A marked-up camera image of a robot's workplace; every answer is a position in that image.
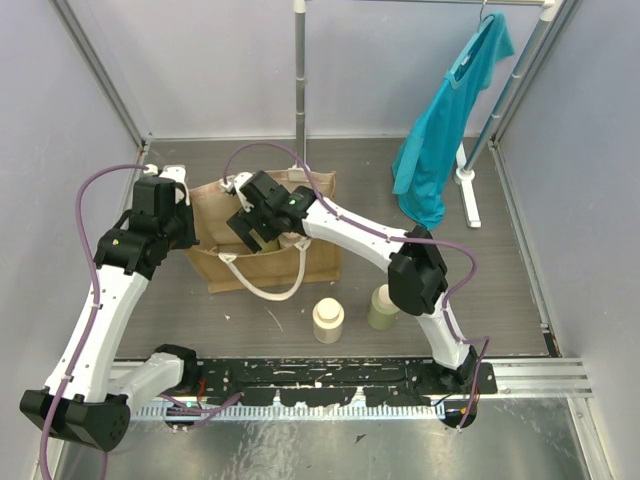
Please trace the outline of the tan canvas tote bag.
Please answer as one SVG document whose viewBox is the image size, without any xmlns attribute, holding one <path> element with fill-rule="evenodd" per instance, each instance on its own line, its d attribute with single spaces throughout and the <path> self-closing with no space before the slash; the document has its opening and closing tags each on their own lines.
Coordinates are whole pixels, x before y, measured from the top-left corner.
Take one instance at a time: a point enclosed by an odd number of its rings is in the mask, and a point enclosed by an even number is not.
<svg viewBox="0 0 640 480">
<path fill-rule="evenodd" d="M 267 287 L 340 278 L 341 249 L 327 241 L 313 240 L 304 252 L 294 245 L 271 253 L 252 253 L 227 225 L 241 204 L 224 191 L 222 182 L 190 191 L 199 244 L 188 249 L 186 256 L 209 292 L 253 288 L 262 295 Z"/>
</svg>

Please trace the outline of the olive green bottle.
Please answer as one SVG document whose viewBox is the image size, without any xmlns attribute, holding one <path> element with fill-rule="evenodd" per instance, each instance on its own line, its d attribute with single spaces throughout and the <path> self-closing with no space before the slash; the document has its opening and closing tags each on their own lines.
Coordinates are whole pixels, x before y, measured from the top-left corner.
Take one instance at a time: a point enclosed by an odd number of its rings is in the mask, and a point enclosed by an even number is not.
<svg viewBox="0 0 640 480">
<path fill-rule="evenodd" d="M 367 323 L 375 330 L 389 330 L 395 325 L 399 312 L 390 298 L 389 285 L 383 284 L 372 293 Z"/>
</svg>

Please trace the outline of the cream labelled tall bottle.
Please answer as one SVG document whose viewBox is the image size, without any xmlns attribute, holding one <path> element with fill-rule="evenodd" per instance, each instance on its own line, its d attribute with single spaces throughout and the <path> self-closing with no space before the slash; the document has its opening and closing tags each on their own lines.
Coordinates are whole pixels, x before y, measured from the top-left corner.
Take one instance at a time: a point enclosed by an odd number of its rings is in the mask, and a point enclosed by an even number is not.
<svg viewBox="0 0 640 480">
<path fill-rule="evenodd" d="M 304 236 L 297 233 L 285 232 L 278 237 L 278 242 L 281 249 L 286 249 L 294 246 L 299 241 L 302 241 Z"/>
</svg>

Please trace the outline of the green bottle white cap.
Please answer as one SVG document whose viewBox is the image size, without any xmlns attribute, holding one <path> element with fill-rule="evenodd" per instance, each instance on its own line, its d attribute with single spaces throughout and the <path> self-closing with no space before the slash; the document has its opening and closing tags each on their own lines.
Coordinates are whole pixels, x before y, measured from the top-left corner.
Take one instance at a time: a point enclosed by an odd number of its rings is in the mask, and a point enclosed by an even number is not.
<svg viewBox="0 0 640 480">
<path fill-rule="evenodd" d="M 271 253 L 278 251 L 280 249 L 280 243 L 278 240 L 272 240 L 268 242 L 261 243 L 261 251 L 263 253 Z"/>
</svg>

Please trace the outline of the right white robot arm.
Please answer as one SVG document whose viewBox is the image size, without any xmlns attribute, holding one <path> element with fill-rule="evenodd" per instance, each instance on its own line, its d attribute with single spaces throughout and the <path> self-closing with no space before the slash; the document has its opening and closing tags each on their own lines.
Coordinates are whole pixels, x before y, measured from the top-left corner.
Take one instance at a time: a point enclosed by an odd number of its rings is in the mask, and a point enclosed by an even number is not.
<svg viewBox="0 0 640 480">
<path fill-rule="evenodd" d="M 459 394 L 477 383 L 483 354 L 454 318 L 441 244 L 427 229 L 404 231 L 375 223 L 339 207 L 314 187 L 288 191 L 264 171 L 238 174 L 224 181 L 223 188 L 240 202 L 227 224 L 251 252 L 297 234 L 369 261 L 386 273 L 391 302 L 419 322 L 442 388 Z"/>
</svg>

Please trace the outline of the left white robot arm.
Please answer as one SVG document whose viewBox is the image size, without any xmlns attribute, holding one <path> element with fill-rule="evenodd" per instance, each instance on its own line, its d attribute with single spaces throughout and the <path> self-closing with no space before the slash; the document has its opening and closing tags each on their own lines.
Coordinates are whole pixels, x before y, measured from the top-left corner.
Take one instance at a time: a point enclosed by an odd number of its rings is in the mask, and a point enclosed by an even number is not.
<svg viewBox="0 0 640 480">
<path fill-rule="evenodd" d="M 39 390 L 27 390 L 20 411 L 38 428 L 54 414 L 50 435 L 104 452 L 123 439 L 132 414 L 160 394 L 194 393 L 195 351 L 164 344 L 117 380 L 109 374 L 131 313 L 154 271 L 175 249 L 197 244 L 186 171 L 168 166 L 133 186 L 132 206 L 101 238 L 91 288 L 64 354 Z"/>
</svg>

